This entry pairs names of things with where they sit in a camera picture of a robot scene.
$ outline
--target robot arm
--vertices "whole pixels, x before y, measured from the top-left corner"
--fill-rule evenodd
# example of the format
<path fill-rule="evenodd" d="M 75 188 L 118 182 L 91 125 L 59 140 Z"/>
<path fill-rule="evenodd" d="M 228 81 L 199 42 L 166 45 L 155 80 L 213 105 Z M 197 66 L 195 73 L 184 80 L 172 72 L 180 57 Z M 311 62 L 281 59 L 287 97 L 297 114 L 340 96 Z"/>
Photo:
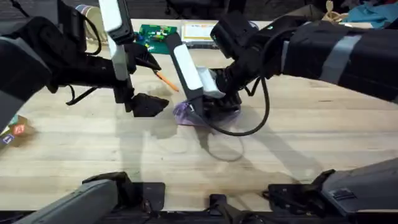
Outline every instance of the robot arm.
<path fill-rule="evenodd" d="M 124 0 L 101 2 L 107 9 L 120 11 L 118 24 L 107 30 L 112 60 L 85 52 L 83 24 L 87 19 L 77 10 L 61 0 L 39 0 L 35 4 L 30 18 L 0 22 L 0 102 L 5 108 L 0 129 L 44 86 L 52 93 L 60 86 L 90 86 L 86 93 L 71 101 L 74 103 L 97 88 L 111 88 L 116 103 L 124 104 L 126 112 L 132 111 L 134 116 L 155 116 L 168 105 L 167 100 L 134 94 L 129 74 L 136 71 L 136 65 L 156 70 L 160 67 L 145 47 L 132 43 L 134 33 Z M 117 10 L 113 10 L 113 19 Z"/>
<path fill-rule="evenodd" d="M 355 29 L 325 21 L 308 23 L 297 16 L 281 17 L 257 30 L 240 13 L 233 12 L 220 20 L 210 35 L 225 57 L 234 59 L 230 66 L 213 76 L 195 71 L 178 34 L 169 36 L 166 42 L 191 113 L 221 133 L 245 136 L 261 129 L 269 114 L 266 78 L 275 74 L 322 80 L 397 101 L 398 79 L 394 66 L 398 62 L 398 34 L 395 30 Z M 194 85 L 195 80 L 201 83 Z M 249 96 L 254 94 L 246 87 L 254 80 L 254 90 L 262 83 L 266 100 L 261 123 L 243 133 L 217 127 L 213 117 L 219 111 L 238 110 L 238 91 L 245 89 Z M 207 94 L 210 84 L 224 95 Z"/>

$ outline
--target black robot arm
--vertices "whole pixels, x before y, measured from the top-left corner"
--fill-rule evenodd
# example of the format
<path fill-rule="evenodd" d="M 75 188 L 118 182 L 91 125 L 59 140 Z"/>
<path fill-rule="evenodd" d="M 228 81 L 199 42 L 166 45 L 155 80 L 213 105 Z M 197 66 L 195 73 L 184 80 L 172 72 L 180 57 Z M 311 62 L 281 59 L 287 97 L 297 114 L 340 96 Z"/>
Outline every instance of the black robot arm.
<path fill-rule="evenodd" d="M 216 79 L 223 92 L 234 93 L 257 77 L 283 73 L 387 101 L 397 99 L 396 30 L 326 21 L 306 24 L 302 17 L 285 16 L 257 31 L 242 15 L 233 13 L 219 21 L 211 34 L 224 55 L 235 59 Z"/>

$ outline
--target blue cloth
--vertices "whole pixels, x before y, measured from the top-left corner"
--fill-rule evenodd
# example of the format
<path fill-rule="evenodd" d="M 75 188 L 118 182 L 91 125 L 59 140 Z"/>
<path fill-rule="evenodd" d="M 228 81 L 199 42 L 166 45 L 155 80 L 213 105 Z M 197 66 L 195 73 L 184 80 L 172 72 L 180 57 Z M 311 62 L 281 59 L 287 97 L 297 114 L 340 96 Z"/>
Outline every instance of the blue cloth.
<path fill-rule="evenodd" d="M 398 18 L 398 2 L 372 6 L 368 2 L 348 12 L 343 22 L 370 22 L 374 28 L 382 28 L 385 22 L 394 22 Z"/>

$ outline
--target black mount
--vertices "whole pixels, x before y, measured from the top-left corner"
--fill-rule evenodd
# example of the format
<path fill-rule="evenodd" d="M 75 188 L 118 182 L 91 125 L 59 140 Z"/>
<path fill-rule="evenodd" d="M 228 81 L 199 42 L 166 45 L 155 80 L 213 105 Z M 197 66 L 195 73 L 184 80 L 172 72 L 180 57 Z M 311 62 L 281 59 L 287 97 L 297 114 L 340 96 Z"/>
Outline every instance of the black mount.
<path fill-rule="evenodd" d="M 111 172 L 90 177 L 82 182 L 86 184 L 96 180 L 113 180 L 118 187 L 119 208 L 140 206 L 145 213 L 159 212 L 163 209 L 165 184 L 160 182 L 131 182 L 125 172 Z"/>
<path fill-rule="evenodd" d="M 277 213 L 294 215 L 336 215 L 336 208 L 322 197 L 322 184 L 335 170 L 322 172 L 311 184 L 270 184 L 262 196 Z"/>

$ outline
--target white paper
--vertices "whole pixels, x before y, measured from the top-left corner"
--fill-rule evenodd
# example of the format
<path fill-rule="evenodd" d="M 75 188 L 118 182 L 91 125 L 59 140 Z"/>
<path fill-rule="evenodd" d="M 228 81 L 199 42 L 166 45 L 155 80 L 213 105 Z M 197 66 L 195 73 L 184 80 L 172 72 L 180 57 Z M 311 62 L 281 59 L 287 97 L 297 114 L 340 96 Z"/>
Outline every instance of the white paper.
<path fill-rule="evenodd" d="M 183 41 L 213 41 L 210 32 L 216 24 L 214 22 L 187 22 L 182 26 Z"/>

